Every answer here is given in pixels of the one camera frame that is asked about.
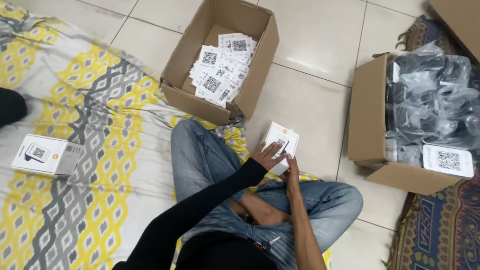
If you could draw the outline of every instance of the rug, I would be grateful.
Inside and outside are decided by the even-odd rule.
[[[465,55],[442,24],[422,15],[400,37],[407,50],[437,40],[446,54]],[[469,87],[480,90],[480,69],[472,61]],[[480,174],[430,196],[409,193],[391,270],[480,270]]]

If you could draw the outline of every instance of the person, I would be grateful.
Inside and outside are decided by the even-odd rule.
[[[326,269],[328,249],[359,215],[358,190],[339,182],[299,182],[295,158],[265,142],[243,164],[235,152],[198,122],[184,120],[171,134],[178,203],[147,226],[125,262],[113,269],[169,269],[177,239],[176,269]],[[264,180],[282,159],[285,181]],[[248,187],[258,187],[256,193]],[[258,225],[239,216],[248,212]],[[274,242],[268,251],[254,243]]]

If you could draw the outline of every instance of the white tile floor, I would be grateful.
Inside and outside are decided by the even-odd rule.
[[[201,0],[11,0],[30,12],[59,17],[122,48],[161,72]],[[276,13],[280,44],[252,119],[249,147],[276,120],[301,134],[300,169],[356,186],[363,211],[332,247],[332,265],[384,269],[406,192],[363,180],[346,157],[345,130],[353,70],[396,38],[425,0],[260,0]],[[284,104],[277,108],[269,104]]]

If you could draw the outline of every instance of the black sleeve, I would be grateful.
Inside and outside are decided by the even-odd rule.
[[[267,170],[253,159],[227,179],[193,194],[150,222],[126,262],[113,268],[135,269],[140,264],[169,269],[177,239],[236,192],[257,185]]]

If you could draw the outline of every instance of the white product box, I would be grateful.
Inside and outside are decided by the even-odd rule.
[[[423,145],[423,167],[467,178],[475,174],[470,152],[436,145]]]
[[[27,134],[12,167],[46,174],[70,175],[84,147],[67,140]]]
[[[275,122],[272,122],[270,128],[265,132],[262,142],[266,142],[265,148],[267,148],[273,142],[282,143],[282,148],[274,155],[274,159],[279,157],[282,153],[290,154],[292,157],[295,156],[295,150],[297,149],[297,144],[299,141],[299,135],[292,130],[289,130]],[[283,172],[288,170],[287,158],[283,159],[279,164],[275,165],[269,172],[275,175],[281,175]]]

